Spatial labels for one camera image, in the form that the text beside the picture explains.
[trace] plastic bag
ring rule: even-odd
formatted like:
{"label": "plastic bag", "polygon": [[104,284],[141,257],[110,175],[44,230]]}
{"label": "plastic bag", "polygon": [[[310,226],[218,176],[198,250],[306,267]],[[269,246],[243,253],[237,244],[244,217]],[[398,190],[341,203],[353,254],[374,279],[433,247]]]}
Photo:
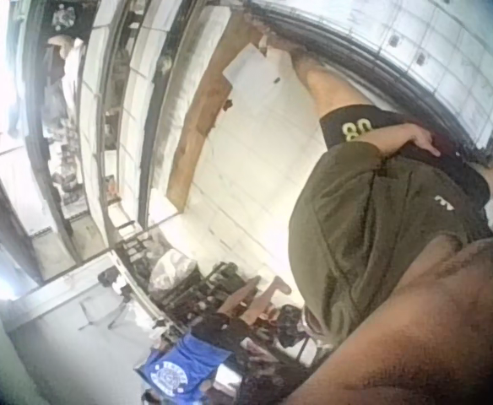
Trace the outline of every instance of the plastic bag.
{"label": "plastic bag", "polygon": [[196,262],[175,249],[168,250],[151,272],[149,291],[151,293],[172,289],[196,268]]}

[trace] person in blue shirt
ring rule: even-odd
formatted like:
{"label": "person in blue shirt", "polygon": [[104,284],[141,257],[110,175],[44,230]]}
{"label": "person in blue shirt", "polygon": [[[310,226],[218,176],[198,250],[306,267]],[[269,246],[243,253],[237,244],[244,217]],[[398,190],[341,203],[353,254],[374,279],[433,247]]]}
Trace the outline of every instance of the person in blue shirt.
{"label": "person in blue shirt", "polygon": [[280,277],[254,299],[238,318],[234,309],[256,288],[260,277],[250,279],[230,295],[214,313],[204,317],[169,351],[155,350],[138,373],[166,403],[201,404],[208,400],[219,366],[248,336],[249,327],[268,308],[274,293],[290,294],[291,288]]}

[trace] wooden plank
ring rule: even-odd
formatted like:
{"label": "wooden plank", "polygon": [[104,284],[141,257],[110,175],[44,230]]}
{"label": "wooden plank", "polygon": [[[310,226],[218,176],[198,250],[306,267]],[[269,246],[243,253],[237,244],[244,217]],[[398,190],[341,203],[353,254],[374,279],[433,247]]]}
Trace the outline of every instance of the wooden plank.
{"label": "wooden plank", "polygon": [[244,20],[242,13],[232,13],[196,90],[174,156],[166,196],[180,213],[187,205],[205,139],[230,96],[231,84],[222,72],[245,46],[257,46],[261,39],[262,34]]}

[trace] man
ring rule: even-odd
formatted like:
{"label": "man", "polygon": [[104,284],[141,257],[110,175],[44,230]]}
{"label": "man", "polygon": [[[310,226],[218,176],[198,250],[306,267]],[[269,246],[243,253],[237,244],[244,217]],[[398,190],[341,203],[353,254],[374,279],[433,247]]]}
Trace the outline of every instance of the man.
{"label": "man", "polygon": [[153,352],[139,370],[158,396],[176,404],[203,403],[211,396],[211,379],[216,370],[240,347],[249,327],[268,308],[274,293],[290,294],[282,278],[275,277],[269,287],[254,299],[239,317],[234,309],[256,288],[260,277],[249,280],[230,295],[215,314],[192,327],[171,350]]}
{"label": "man", "polygon": [[286,403],[469,403],[493,377],[493,168],[376,108],[304,49],[269,43],[290,52],[328,146],[289,255],[338,348]]}

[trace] white logo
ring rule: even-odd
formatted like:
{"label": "white logo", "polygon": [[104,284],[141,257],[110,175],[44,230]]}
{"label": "white logo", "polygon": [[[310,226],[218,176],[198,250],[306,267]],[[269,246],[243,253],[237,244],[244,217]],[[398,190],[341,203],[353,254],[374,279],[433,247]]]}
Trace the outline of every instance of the white logo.
{"label": "white logo", "polygon": [[444,198],[440,196],[435,196],[434,200],[438,201],[442,207],[445,207],[447,209],[447,211],[452,211],[455,209],[453,205],[451,205],[449,202],[447,202]]}
{"label": "white logo", "polygon": [[151,380],[168,397],[174,397],[176,392],[183,393],[184,386],[188,384],[187,373],[177,364],[165,361],[162,365],[154,367],[155,373],[151,373]]}

